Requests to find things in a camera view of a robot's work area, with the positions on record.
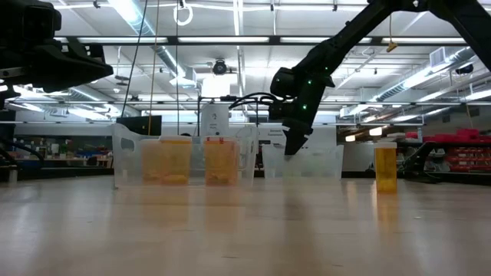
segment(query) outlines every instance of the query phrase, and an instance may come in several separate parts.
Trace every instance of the ceiling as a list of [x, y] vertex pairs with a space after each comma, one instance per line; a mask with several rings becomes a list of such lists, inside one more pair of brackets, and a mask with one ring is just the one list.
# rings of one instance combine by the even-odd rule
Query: ceiling
[[[58, 7], [62, 16], [62, 29], [57, 36], [134, 36], [135, 32], [126, 23], [118, 12], [109, 6], [106, 1], [99, 1], [102, 8], [91, 7], [92, 1], [58, 0], [52, 2]], [[143, 8], [145, 1], [140, 1]], [[214, 1], [186, 1], [187, 4], [201, 4], [207, 8], [193, 8], [193, 19], [185, 26], [178, 26], [173, 19], [173, 6], [176, 1], [160, 1], [167, 5], [160, 7], [158, 35], [160, 36], [223, 36], [237, 35], [310, 35], [330, 36], [337, 34], [359, 11], [347, 11], [350, 7], [362, 7], [366, 1], [339, 0], [338, 11], [329, 11], [330, 7], [325, 0], [275, 0], [275, 12], [269, 10], [270, 0], [244, 0], [242, 20], [234, 23], [232, 0]], [[484, 5], [491, 5], [491, 0], [479, 1]], [[146, 18], [153, 26], [157, 26], [157, 1], [148, 1]], [[317, 10], [302, 10], [306, 5], [318, 5]], [[267, 10], [250, 11], [253, 8]], [[179, 17], [186, 19], [187, 11], [180, 11]], [[431, 13], [416, 14], [409, 12], [396, 12], [392, 15], [391, 32], [393, 36], [428, 36], [428, 37], [459, 37], [455, 29], [447, 22], [436, 18]], [[390, 33], [390, 19], [386, 19], [369, 35], [387, 37]], [[265, 91], [269, 92], [269, 85], [275, 72], [280, 67], [295, 66], [312, 48], [312, 46], [241, 46], [244, 57], [244, 94]], [[409, 74], [418, 66], [429, 61], [429, 54], [438, 47], [432, 46], [400, 46], [391, 53], [386, 52], [386, 46], [356, 46], [346, 56], [343, 64], [333, 73], [337, 88], [325, 91], [325, 100], [366, 100], [363, 93], [366, 90], [376, 90]], [[114, 66], [120, 76], [130, 75], [130, 65], [135, 55], [135, 46], [122, 46], [118, 60], [118, 46], [104, 46], [105, 58], [108, 64]], [[168, 46], [166, 49], [177, 62], [193, 67], [197, 79], [201, 81], [211, 76], [210, 63], [216, 59], [224, 59], [229, 67], [238, 68], [239, 59], [237, 47], [233, 45], [193, 45]], [[130, 95], [139, 95], [140, 99], [149, 100], [152, 91], [154, 51], [147, 47], [139, 47], [136, 67], [130, 85]], [[197, 99], [196, 89], [176, 90], [170, 84], [173, 76], [157, 57], [156, 73], [154, 74], [153, 93], [155, 100], [175, 100], [179, 93], [179, 100]], [[106, 77], [95, 84], [87, 86], [98, 90], [102, 94], [117, 100], [124, 99], [126, 87], [118, 87], [118, 80], [114, 76]], [[239, 95], [239, 84], [236, 74], [227, 74], [231, 81], [231, 94]], [[442, 74], [437, 80], [432, 80], [413, 87], [414, 90], [424, 90], [428, 93], [448, 87], [450, 77], [448, 73]], [[137, 106], [137, 109], [146, 110], [148, 106]], [[176, 109], [176, 106], [157, 105], [157, 109]], [[194, 109], [194, 105], [184, 105], [180, 108]], [[324, 110], [339, 110], [341, 106], [322, 107]]]

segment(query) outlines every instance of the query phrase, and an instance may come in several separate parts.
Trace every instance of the wooden table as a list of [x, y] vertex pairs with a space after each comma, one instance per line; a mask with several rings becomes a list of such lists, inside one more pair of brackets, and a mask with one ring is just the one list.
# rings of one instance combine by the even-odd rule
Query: wooden table
[[373, 180], [0, 189], [0, 275], [491, 275], [491, 189]]

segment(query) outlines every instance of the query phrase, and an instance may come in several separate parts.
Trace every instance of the fluorescent light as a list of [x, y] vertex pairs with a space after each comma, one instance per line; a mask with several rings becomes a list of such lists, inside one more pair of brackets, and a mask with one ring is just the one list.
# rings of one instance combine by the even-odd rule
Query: fluorescent light
[[[361, 12], [366, 5], [338, 5], [338, 11]], [[332, 11], [333, 5], [277, 5], [276, 10], [279, 11], [306, 11], [306, 12], [325, 12]]]
[[397, 118], [392, 119], [394, 122], [404, 122], [407, 120], [412, 120], [414, 118], [417, 118], [419, 115], [405, 115], [405, 116], [400, 116]]
[[370, 130], [370, 136], [382, 136], [382, 128], [378, 127]]
[[424, 114], [425, 116], [432, 116], [432, 115], [436, 115], [436, 114], [439, 114], [439, 113], [442, 113], [443, 111], [445, 110], [449, 110], [450, 108], [449, 107], [445, 107], [445, 108], [440, 108], [438, 110], [433, 110], [433, 111], [430, 111], [426, 114]]
[[54, 121], [35, 121], [35, 122], [27, 122], [27, 123], [32, 123], [32, 124], [55, 124], [56, 122]]
[[[281, 43], [321, 43], [330, 37], [283, 37], [279, 41]], [[370, 43], [371, 38], [362, 38], [360, 43]]]
[[[111, 7], [111, 5], [108, 4], [99, 4], [100, 7]], [[62, 9], [72, 9], [72, 8], [94, 8], [93, 4], [81, 4], [81, 5], [56, 5], [54, 7], [57, 10], [62, 10]]]
[[182, 43], [268, 43], [267, 37], [181, 37]]
[[330, 37], [310, 37], [310, 38], [280, 38], [281, 43], [321, 43]]
[[87, 94], [87, 93], [85, 93], [85, 92], [83, 92], [82, 90], [79, 90], [79, 89], [77, 89], [77, 88], [72, 87], [72, 88], [70, 88], [70, 89], [77, 91], [77, 93], [80, 93], [80, 94], [84, 95], [85, 97], [87, 97], [87, 98], [89, 98], [89, 99], [91, 99], [91, 100], [99, 100], [99, 99], [97, 99], [96, 97], [91, 96], [91, 95], [89, 95], [89, 94]]
[[423, 102], [423, 101], [428, 101], [428, 100], [432, 100], [434, 98], [437, 98], [441, 95], [445, 94], [444, 92], [435, 92], [435, 93], [432, 93], [428, 96], [425, 96], [425, 97], [422, 97], [418, 100], [418, 102]]
[[477, 93], [462, 97], [461, 99], [463, 99], [465, 101], [471, 101], [471, 100], [482, 99], [485, 97], [491, 97], [491, 90], [485, 90], [482, 92], [477, 92]]
[[[393, 42], [399, 44], [411, 44], [411, 43], [421, 43], [421, 44], [432, 44], [432, 43], [452, 43], [452, 44], [466, 44], [463, 38], [392, 38]], [[389, 43], [390, 38], [383, 38], [382, 43]]]
[[354, 142], [356, 141], [356, 136], [355, 135], [351, 135], [351, 136], [346, 136], [346, 142]]
[[[68, 39], [66, 38], [54, 38], [61, 43], [68, 43]], [[94, 37], [94, 38], [77, 38], [78, 42], [82, 44], [90, 44], [90, 43], [138, 43], [138, 37]], [[167, 43], [169, 40], [167, 38], [158, 37], [157, 43]], [[140, 38], [140, 43], [155, 43], [155, 37], [142, 37]]]
[[371, 121], [375, 121], [377, 119], [376, 116], [370, 116], [368, 118], [366, 118], [365, 120], [363, 120], [364, 123], [368, 123], [368, 122], [371, 122]]
[[90, 120], [107, 120], [107, 118], [103, 115], [100, 115], [99, 113], [95, 113], [89, 110], [82, 110], [82, 109], [69, 109], [68, 110], [70, 113], [73, 115], [77, 115], [82, 118], [87, 118]]

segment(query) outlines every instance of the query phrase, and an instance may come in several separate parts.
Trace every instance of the clear plastic container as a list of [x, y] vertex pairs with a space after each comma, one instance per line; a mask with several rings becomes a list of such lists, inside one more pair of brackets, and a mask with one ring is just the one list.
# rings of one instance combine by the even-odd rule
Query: clear plastic container
[[377, 192], [397, 192], [397, 143], [376, 143], [375, 174]]
[[[224, 156], [221, 146], [206, 147], [206, 137], [186, 136], [143, 136], [132, 133], [125, 126], [112, 126], [114, 151], [114, 179], [117, 187], [157, 185], [203, 185], [206, 179], [213, 183], [210, 172], [220, 168], [218, 161]], [[257, 129], [246, 127], [234, 137], [213, 137], [210, 140], [234, 142], [236, 165], [227, 163], [227, 170], [221, 170], [228, 180], [216, 177], [217, 185], [224, 183], [252, 183], [254, 179], [255, 153], [257, 152]]]
[[322, 177], [341, 179], [344, 146], [315, 146], [300, 149], [294, 156], [284, 156], [285, 149], [262, 146], [265, 178]]

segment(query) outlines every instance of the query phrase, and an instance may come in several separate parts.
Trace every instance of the ventilation duct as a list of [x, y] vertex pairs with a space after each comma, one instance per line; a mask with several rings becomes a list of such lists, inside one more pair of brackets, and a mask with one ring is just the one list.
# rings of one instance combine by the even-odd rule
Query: ventilation duct
[[[139, 35], [140, 29], [141, 36], [155, 36], [153, 26], [148, 20], [143, 19], [143, 11], [140, 7], [138, 0], [108, 0], [109, 3], [116, 9], [116, 12], [128, 23], [128, 25], [133, 29], [133, 31]], [[180, 87], [185, 86], [195, 87], [196, 86], [196, 73], [193, 69], [187, 66], [178, 64], [176, 59], [164, 46], [150, 46], [152, 50], [157, 53], [157, 56], [162, 60], [162, 62], [170, 70], [170, 73], [180, 81], [174, 81], [173, 85], [179, 84]]]
[[[444, 71], [462, 67], [469, 63], [470, 59], [474, 56], [476, 56], [476, 53], [474, 53], [470, 47], [461, 48], [458, 51], [456, 51], [455, 48], [440, 48], [430, 54], [430, 62], [420, 65], [415, 70], [405, 74], [395, 83], [382, 87], [380, 91], [370, 99], [370, 102], [384, 101], [396, 94], [409, 90], [412, 87], [416, 87]], [[360, 113], [368, 107], [368, 105], [345, 107], [343, 108], [345, 111], [341, 111], [341, 113], [345, 114], [345, 116], [351, 116]]]

